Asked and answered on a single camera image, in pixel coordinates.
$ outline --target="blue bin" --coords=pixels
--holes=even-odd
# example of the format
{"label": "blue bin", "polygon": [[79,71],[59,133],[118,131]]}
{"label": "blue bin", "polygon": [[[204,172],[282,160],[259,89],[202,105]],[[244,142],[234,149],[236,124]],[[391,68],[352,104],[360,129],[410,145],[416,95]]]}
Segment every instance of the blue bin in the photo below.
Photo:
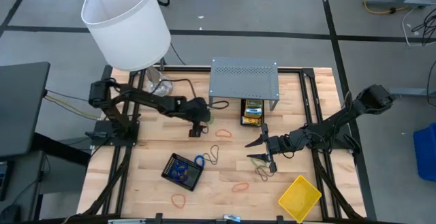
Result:
{"label": "blue bin", "polygon": [[424,180],[436,181],[436,123],[414,133],[418,174]]}

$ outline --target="orange rubber band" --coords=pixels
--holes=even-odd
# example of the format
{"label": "orange rubber band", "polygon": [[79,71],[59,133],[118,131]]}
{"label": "orange rubber band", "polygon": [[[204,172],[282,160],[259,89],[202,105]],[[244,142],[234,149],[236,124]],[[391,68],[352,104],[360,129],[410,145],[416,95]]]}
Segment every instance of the orange rubber band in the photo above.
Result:
{"label": "orange rubber band", "polygon": [[[229,133],[229,134],[228,134],[228,135],[219,135],[218,132],[220,132],[220,131],[224,131],[224,132],[227,132],[227,133]],[[233,135],[232,135],[232,133],[231,133],[230,131],[228,131],[227,129],[220,129],[219,131],[215,132],[215,136],[216,136],[216,137],[231,138]]]}
{"label": "orange rubber band", "polygon": [[235,193],[235,192],[239,192],[239,191],[244,191],[244,190],[247,190],[248,189],[248,187],[250,187],[250,184],[248,183],[248,182],[242,182],[242,183],[238,183],[238,184],[236,184],[236,185],[234,185],[233,187],[232,187],[232,192],[233,193]]}
{"label": "orange rubber band", "polygon": [[[176,203],[174,203],[174,197],[176,197],[176,196],[183,197],[183,204],[181,207],[178,206]],[[185,207],[185,204],[186,204],[186,197],[183,194],[174,194],[173,196],[171,196],[171,202],[172,202],[173,206],[176,206],[176,208],[183,208],[183,207]]]}

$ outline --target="floor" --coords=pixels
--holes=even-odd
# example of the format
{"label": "floor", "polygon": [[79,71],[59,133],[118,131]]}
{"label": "floor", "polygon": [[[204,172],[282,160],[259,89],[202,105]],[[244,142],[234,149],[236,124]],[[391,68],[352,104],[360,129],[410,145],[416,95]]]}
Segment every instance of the floor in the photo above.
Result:
{"label": "floor", "polygon": [[[49,61],[48,88],[86,98],[106,62],[80,19],[83,1],[0,0],[0,65]],[[412,12],[406,24],[421,24],[432,9]],[[356,96],[373,83],[425,87],[436,54],[433,46],[405,45],[401,19],[407,10],[372,15],[362,0],[171,0],[161,10],[188,65],[209,65],[213,57],[253,57],[281,66],[331,67],[341,99],[348,89]],[[418,41],[422,33],[406,29]],[[172,50],[165,59],[180,64]],[[435,222],[436,183],[418,177],[412,138],[435,116],[425,99],[399,97],[384,114],[357,120],[378,220]],[[83,136],[93,124],[44,101],[37,131],[64,140]],[[89,142],[74,146],[86,149]],[[42,218],[75,213],[85,173],[64,162],[52,165],[57,170],[44,183]],[[59,185],[68,192],[57,193]]]}

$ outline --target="white lamp shade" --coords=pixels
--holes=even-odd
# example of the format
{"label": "white lamp shade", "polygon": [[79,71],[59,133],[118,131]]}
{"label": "white lamp shade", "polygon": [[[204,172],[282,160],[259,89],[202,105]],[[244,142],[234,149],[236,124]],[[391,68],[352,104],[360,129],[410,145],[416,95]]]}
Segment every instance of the white lamp shade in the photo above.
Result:
{"label": "white lamp shade", "polygon": [[137,71],[158,62],[171,42],[157,0],[85,0],[82,20],[109,65]]}

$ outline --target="desk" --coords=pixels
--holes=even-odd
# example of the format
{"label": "desk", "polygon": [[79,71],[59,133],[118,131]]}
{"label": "desk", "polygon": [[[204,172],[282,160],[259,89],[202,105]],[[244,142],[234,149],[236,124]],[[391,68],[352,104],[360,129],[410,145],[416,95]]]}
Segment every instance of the desk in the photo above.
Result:
{"label": "desk", "polygon": [[11,205],[22,192],[14,203],[20,206],[20,220],[32,221],[38,219],[40,206],[37,206],[37,198],[40,193],[40,183],[30,184],[41,176],[45,164],[44,159],[45,156],[42,151],[31,152],[10,159],[14,162],[14,168],[7,187],[6,198],[0,202],[0,211]]}
{"label": "desk", "polygon": [[[90,155],[35,132],[50,64],[30,63],[0,67],[0,160],[14,167],[0,211],[39,178],[45,153],[87,166]],[[38,219],[36,197],[40,183],[30,185],[17,199],[21,221]]]}
{"label": "desk", "polygon": [[[315,68],[314,72],[320,105],[326,118],[341,107],[336,84],[331,68]],[[165,71],[163,74],[171,79],[189,78],[193,82],[197,96],[207,100],[208,72]],[[129,74],[114,69],[112,77],[119,83],[127,83]],[[305,82],[310,91],[309,81]],[[274,111],[266,110],[265,121],[270,135],[289,133],[306,123],[299,76],[279,73],[279,87],[280,102]],[[316,121],[311,92],[308,93],[312,117]],[[171,95],[192,98],[189,84],[184,82],[174,83]],[[278,172],[269,178],[268,182],[263,182],[255,174],[254,166],[246,155],[264,153],[264,146],[244,148],[244,145],[259,137],[260,129],[241,127],[240,100],[226,100],[230,102],[228,108],[211,110],[214,121],[209,125],[210,132],[203,134],[201,138],[188,138],[191,123],[179,118],[168,118],[151,108],[140,106],[140,133],[138,144],[132,151],[122,217],[154,218],[156,213],[161,212],[165,219],[220,219],[223,214],[236,214],[244,220],[275,220],[277,215],[283,215],[284,219],[292,219],[277,201],[299,175],[303,175],[316,185],[311,151],[299,151],[293,159],[277,155],[275,159]],[[215,132],[220,129],[227,129],[233,136],[218,138]],[[161,177],[161,172],[172,153],[194,159],[196,155],[209,153],[214,144],[219,145],[219,162],[217,165],[206,162],[205,170],[194,192],[184,190]],[[91,159],[78,213],[85,211],[105,187],[113,151],[113,147],[104,146]],[[347,150],[333,150],[331,158],[339,190],[356,212],[366,216],[352,155]],[[233,193],[232,187],[240,182],[248,182],[249,188]],[[325,186],[324,188],[329,215],[333,217],[330,193]],[[186,196],[186,205],[183,209],[172,205],[173,194]],[[116,197],[113,197],[110,212],[114,211],[115,201]],[[306,220],[321,219],[320,205],[317,204]]]}

